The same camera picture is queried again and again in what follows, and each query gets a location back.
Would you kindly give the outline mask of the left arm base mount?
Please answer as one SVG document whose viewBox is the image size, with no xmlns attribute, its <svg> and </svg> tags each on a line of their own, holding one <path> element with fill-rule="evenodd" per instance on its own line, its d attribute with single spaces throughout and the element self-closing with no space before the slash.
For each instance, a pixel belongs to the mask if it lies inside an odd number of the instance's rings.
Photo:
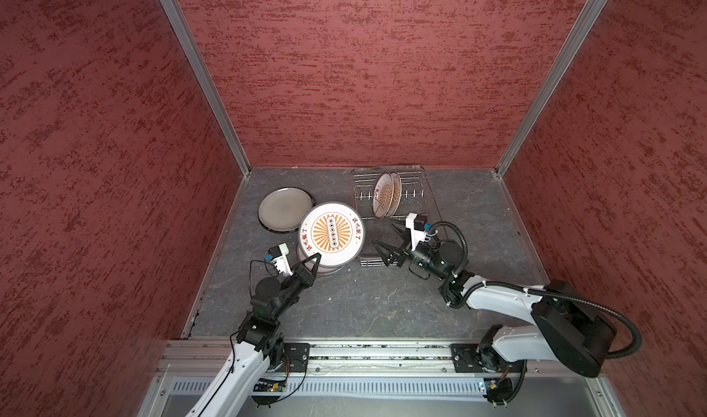
<svg viewBox="0 0 707 417">
<path fill-rule="evenodd" d="M 309 343 L 282 343 L 276 352 L 276 360 L 272 364 L 274 372 L 305 373 L 309 363 Z"/>
</svg>

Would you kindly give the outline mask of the dark striped rim plate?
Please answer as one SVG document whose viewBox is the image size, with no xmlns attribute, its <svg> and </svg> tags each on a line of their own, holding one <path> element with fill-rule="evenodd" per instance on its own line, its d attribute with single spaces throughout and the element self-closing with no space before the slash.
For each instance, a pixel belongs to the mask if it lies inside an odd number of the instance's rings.
<svg viewBox="0 0 707 417">
<path fill-rule="evenodd" d="M 298 231 L 303 219 L 264 219 L 259 218 L 260 225 L 274 234 L 288 234 Z"/>
</svg>

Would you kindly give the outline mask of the floral plate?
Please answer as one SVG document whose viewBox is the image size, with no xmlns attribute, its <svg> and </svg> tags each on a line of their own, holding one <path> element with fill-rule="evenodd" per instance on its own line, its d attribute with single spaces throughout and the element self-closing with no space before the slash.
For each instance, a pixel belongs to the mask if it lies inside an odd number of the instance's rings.
<svg viewBox="0 0 707 417">
<path fill-rule="evenodd" d="M 351 262 L 350 259 L 348 259 L 345 255 L 342 255 L 342 253 L 339 252 L 327 253 L 318 249 L 307 251 L 303 249 L 302 246 L 298 246 L 298 255 L 301 254 L 309 258 L 315 253 L 321 254 L 320 268 L 318 271 L 318 275 L 320 276 L 336 273 L 337 271 L 340 271 L 340 269 L 342 269 L 344 266 L 346 266 L 349 262 Z"/>
</svg>

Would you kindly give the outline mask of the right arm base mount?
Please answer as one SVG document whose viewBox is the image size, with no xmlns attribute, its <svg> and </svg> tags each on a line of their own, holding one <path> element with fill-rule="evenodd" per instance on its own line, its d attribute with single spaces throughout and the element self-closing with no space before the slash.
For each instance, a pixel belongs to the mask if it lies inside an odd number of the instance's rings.
<svg viewBox="0 0 707 417">
<path fill-rule="evenodd" d="M 520 373 L 521 362 L 508 362 L 490 345 L 476 343 L 453 343 L 450 345 L 451 360 L 456 373 Z"/>
</svg>

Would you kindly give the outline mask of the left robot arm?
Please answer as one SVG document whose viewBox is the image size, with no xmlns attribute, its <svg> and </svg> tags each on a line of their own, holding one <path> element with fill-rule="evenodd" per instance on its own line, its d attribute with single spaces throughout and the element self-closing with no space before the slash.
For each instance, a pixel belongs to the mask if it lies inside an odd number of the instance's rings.
<svg viewBox="0 0 707 417">
<path fill-rule="evenodd" d="M 281 317 L 304 290 L 313 286 L 320 260 L 320 253 L 316 253 L 286 271 L 286 256 L 276 256 L 271 250 L 265 259 L 257 261 L 268 276 L 249 288 L 252 310 L 229 336 L 228 359 L 187 415 L 238 415 L 266 372 L 285 363 Z"/>
</svg>

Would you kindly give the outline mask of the plain grey white plate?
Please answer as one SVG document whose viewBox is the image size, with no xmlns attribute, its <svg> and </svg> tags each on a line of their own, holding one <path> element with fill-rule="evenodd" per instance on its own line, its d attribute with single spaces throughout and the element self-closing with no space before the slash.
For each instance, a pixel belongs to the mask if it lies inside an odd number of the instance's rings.
<svg viewBox="0 0 707 417">
<path fill-rule="evenodd" d="M 314 204 L 312 196 L 300 188 L 281 188 L 261 201 L 258 218 L 304 219 Z"/>
</svg>

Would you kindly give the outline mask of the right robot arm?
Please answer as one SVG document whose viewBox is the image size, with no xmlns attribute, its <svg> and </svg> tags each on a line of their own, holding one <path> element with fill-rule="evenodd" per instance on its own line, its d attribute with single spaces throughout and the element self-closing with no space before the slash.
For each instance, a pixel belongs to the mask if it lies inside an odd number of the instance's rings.
<svg viewBox="0 0 707 417">
<path fill-rule="evenodd" d="M 595 378 L 617 330 L 604 308 L 589 302 L 564 282 L 518 285 L 468 271 L 468 243 L 449 222 L 394 227 L 401 244 L 376 240 L 373 246 L 388 267 L 408 266 L 411 273 L 440 282 L 448 308 L 491 312 L 504 318 L 487 330 L 475 362 L 495 372 L 521 361 L 552 361 L 574 373 Z"/>
</svg>

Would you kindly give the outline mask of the small red patterned plate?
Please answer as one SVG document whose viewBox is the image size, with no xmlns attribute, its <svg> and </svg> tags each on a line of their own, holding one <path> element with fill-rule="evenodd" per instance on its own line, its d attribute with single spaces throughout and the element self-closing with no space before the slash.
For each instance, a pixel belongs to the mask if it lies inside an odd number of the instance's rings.
<svg viewBox="0 0 707 417">
<path fill-rule="evenodd" d="M 352 261 L 361 253 L 365 237 L 363 220 L 354 208 L 344 203 L 322 203 L 304 217 L 298 229 L 298 246 L 307 251 L 339 252 Z"/>
</svg>

